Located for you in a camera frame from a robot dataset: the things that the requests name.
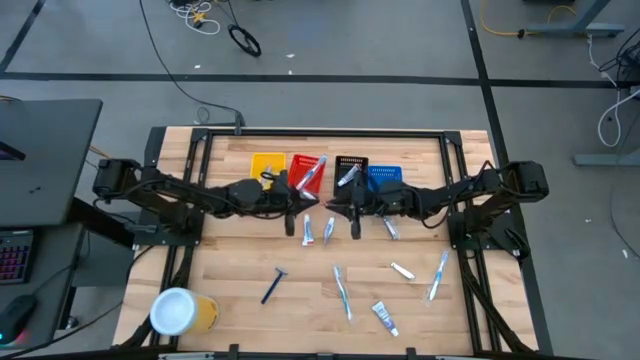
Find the black table end plate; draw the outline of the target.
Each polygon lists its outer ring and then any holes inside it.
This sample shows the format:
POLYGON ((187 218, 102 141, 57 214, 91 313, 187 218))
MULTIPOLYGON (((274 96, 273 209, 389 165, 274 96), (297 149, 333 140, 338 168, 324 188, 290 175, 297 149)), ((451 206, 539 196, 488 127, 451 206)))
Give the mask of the black table end plate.
POLYGON ((152 127, 144 149, 144 166, 156 167, 166 133, 165 127, 152 127))

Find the yellow plastic basket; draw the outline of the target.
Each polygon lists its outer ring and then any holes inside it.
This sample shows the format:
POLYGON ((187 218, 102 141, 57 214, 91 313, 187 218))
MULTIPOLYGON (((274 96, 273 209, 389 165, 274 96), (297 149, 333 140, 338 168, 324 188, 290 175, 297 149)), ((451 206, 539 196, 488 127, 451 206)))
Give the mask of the yellow plastic basket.
POLYGON ((261 173, 268 166, 272 167, 273 175, 277 176, 281 170, 286 169, 286 155, 284 153, 254 153, 252 155, 250 177, 257 179, 264 189, 267 180, 261 178, 261 173))

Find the black computer mouse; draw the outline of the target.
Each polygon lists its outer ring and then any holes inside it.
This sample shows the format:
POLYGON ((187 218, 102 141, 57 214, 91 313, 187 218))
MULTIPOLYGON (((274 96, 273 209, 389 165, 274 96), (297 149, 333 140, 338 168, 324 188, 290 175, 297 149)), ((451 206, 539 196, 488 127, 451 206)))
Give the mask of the black computer mouse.
POLYGON ((0 312, 0 345, 10 344, 19 337, 36 305, 35 295, 21 295, 0 312))

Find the grey desk foot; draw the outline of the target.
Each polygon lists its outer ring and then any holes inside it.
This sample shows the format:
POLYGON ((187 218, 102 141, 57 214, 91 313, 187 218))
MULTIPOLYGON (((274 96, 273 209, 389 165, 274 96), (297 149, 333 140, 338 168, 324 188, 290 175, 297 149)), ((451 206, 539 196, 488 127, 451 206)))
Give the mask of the grey desk foot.
POLYGON ((628 154, 577 154, 573 157, 576 166, 640 167, 640 152, 628 154))

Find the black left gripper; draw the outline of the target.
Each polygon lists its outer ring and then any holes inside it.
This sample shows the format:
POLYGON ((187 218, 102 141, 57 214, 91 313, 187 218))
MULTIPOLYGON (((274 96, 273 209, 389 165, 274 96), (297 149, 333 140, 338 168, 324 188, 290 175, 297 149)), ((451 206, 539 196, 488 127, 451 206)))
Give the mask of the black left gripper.
MULTIPOLYGON (((284 207, 284 209, 282 210, 282 215, 284 216, 285 233, 288 237, 292 237, 295 235, 295 215, 292 213, 294 198, 292 195, 292 190, 288 185, 287 170, 281 170, 275 177, 275 180, 272 183, 272 194, 276 196, 277 201, 284 207)), ((301 194, 300 198, 307 203, 319 203, 319 199, 313 195, 301 194)), ((303 211, 303 214, 309 215, 318 215, 319 213, 319 205, 314 205, 303 211)))

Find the small white tube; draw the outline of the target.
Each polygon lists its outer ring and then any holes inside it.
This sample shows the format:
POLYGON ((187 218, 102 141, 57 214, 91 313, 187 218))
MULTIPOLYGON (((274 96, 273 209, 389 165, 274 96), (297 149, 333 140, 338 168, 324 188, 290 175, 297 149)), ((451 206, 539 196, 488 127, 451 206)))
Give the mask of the small white tube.
POLYGON ((393 268, 398 273, 400 273, 404 278, 406 278, 409 281, 414 281, 416 278, 416 276, 412 272, 410 272, 409 270, 407 270, 406 268, 402 267, 401 265, 395 262, 392 262, 390 264, 390 267, 393 268))

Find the black plastic basket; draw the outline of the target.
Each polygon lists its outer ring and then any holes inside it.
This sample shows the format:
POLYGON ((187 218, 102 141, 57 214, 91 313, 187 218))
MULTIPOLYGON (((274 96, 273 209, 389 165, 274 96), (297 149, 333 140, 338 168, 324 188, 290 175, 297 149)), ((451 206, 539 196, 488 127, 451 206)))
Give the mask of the black plastic basket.
POLYGON ((334 186, 333 195, 337 196, 340 186, 338 182, 351 170, 355 165, 359 165, 364 171, 367 171, 369 159, 367 157, 337 155, 334 164, 334 186))

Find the backlit black keyboard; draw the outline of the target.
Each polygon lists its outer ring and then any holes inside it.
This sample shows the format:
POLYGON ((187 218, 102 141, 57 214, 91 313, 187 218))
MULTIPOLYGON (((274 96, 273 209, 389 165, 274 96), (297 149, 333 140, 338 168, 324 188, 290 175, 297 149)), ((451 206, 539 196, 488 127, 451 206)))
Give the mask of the backlit black keyboard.
POLYGON ((0 231, 0 285, 27 283, 33 252, 32 230, 0 231))

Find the packaged green toothbrush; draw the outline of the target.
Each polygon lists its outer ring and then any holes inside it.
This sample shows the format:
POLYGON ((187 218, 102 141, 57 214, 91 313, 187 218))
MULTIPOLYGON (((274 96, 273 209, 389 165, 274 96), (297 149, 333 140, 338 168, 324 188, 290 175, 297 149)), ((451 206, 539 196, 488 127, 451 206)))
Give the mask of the packaged green toothbrush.
POLYGON ((342 271, 339 266, 333 267, 334 278, 338 287, 338 291, 341 297, 341 301, 345 310, 346 318, 349 322, 353 320, 353 313, 349 303, 349 296, 347 289, 343 282, 342 271))

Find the yellow cup with white lid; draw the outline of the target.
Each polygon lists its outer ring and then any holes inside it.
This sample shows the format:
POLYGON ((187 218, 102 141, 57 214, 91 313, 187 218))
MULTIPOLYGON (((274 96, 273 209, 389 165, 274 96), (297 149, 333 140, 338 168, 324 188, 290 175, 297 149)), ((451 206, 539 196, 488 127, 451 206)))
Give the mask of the yellow cup with white lid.
POLYGON ((165 336, 207 333, 218 318, 214 299, 178 287, 160 293, 150 310, 152 328, 165 336))

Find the grey desk base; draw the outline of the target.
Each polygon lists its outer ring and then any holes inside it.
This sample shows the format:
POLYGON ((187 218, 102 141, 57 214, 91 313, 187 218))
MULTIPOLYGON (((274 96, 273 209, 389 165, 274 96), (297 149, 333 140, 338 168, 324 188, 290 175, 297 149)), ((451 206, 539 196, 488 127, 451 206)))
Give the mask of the grey desk base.
POLYGON ((524 35, 544 36, 600 36, 613 38, 623 33, 626 27, 622 24, 598 23, 595 18, 611 0, 584 0, 586 4, 575 10, 569 5, 554 6, 548 13, 544 23, 534 23, 522 29, 524 35), (558 10, 567 10, 573 17, 568 21, 553 20, 558 10))

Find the blue plastic basket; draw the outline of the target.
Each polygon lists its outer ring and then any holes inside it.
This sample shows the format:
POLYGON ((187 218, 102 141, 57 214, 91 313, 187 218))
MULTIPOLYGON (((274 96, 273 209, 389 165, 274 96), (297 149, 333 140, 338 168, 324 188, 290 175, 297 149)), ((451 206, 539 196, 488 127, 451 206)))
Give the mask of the blue plastic basket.
POLYGON ((378 191, 380 186, 388 181, 402 181, 403 174, 400 166, 370 165, 367 170, 368 188, 378 191))

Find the dark blue razor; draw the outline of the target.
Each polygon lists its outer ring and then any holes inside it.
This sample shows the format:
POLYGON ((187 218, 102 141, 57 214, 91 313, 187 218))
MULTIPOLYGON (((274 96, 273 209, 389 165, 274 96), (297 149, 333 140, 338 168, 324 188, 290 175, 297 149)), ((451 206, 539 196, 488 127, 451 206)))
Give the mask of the dark blue razor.
POLYGON ((272 282, 271 286, 268 288, 268 290, 264 294, 263 298, 261 299, 261 304, 262 305, 265 305, 267 303, 267 301, 271 297, 272 293, 274 292, 274 290, 276 289, 276 287, 278 286, 278 284, 280 283, 282 278, 287 275, 287 271, 285 269, 283 269, 283 268, 276 267, 275 270, 277 272, 277 276, 275 277, 275 279, 272 282))

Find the packaged blue toothbrush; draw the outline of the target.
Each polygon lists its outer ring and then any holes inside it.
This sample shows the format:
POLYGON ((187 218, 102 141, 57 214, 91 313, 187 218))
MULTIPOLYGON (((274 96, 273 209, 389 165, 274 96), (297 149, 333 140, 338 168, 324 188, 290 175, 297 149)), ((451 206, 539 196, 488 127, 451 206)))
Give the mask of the packaged blue toothbrush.
POLYGON ((449 251, 445 250, 441 255, 440 262, 439 262, 438 268, 436 270, 436 273, 434 275, 434 279, 432 281, 431 287, 426 292, 425 299, 426 299, 426 301, 428 303, 431 303, 435 299, 435 297, 437 295, 439 285, 442 282, 444 269, 445 269, 446 264, 448 262, 448 258, 449 258, 449 251))
POLYGON ((302 179, 296 185, 296 189, 298 191, 302 191, 306 185, 315 177, 315 175, 319 172, 320 168, 326 163, 328 156, 323 154, 317 162, 308 170, 302 179))

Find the white blue toothpaste tube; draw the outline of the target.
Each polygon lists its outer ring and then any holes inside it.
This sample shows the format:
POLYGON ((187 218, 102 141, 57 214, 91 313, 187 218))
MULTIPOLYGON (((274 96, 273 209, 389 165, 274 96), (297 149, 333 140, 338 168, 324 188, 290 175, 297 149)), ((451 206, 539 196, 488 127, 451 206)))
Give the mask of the white blue toothpaste tube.
POLYGON ((381 323, 384 325, 386 330, 392 336, 397 337, 399 335, 399 331, 393 319, 391 318, 391 315, 388 312, 385 304, 382 301, 379 301, 372 306, 372 310, 376 314, 378 319, 381 321, 381 323))
POLYGON ((360 166, 358 164, 353 165, 351 169, 337 182, 338 187, 343 187, 354 179, 354 177, 360 172, 360 166))

